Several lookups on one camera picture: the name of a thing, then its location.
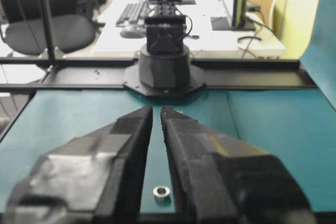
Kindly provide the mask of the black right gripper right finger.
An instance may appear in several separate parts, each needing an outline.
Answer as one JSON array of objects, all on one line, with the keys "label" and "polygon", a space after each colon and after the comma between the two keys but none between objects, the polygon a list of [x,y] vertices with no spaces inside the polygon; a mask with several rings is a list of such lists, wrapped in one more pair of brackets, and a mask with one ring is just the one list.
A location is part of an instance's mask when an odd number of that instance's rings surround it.
[{"label": "black right gripper right finger", "polygon": [[197,223],[316,223],[279,158],[173,108],[161,123],[178,213]]}]

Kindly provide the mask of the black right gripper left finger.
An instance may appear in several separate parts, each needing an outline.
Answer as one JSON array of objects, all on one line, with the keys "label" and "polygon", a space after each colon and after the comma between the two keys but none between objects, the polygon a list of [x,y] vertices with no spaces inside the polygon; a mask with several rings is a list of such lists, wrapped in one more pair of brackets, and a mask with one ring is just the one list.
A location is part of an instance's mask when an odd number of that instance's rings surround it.
[{"label": "black right gripper left finger", "polygon": [[43,154],[7,202],[6,223],[117,223],[140,211],[153,109],[145,105]]}]

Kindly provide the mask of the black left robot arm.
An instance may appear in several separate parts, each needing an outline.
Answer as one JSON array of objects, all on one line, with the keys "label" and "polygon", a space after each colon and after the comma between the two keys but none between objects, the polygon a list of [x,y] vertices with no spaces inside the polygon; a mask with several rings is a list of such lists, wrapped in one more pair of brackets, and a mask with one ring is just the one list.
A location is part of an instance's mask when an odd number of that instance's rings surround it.
[{"label": "black left robot arm", "polygon": [[154,5],[144,19],[146,43],[136,64],[127,67],[123,85],[148,97],[179,97],[202,88],[203,70],[190,64],[184,44],[192,26],[177,9],[182,0],[147,0]]}]

